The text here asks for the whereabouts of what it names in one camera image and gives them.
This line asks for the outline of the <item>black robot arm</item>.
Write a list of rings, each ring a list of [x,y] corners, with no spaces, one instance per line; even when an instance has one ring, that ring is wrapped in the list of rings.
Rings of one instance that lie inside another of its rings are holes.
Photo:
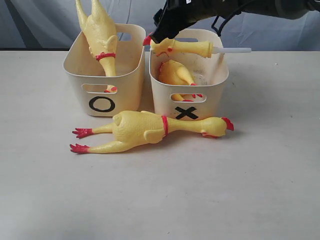
[[[167,0],[153,16],[156,29],[150,38],[159,44],[211,17],[215,17],[211,28],[220,36],[224,26],[242,12],[295,20],[319,10],[318,0]]]

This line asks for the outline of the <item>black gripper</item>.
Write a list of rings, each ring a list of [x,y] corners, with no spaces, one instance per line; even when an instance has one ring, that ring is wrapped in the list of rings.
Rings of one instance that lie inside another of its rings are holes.
[[[167,0],[153,16],[156,29],[150,35],[159,44],[180,31],[214,16],[228,17],[240,6],[238,0]]]

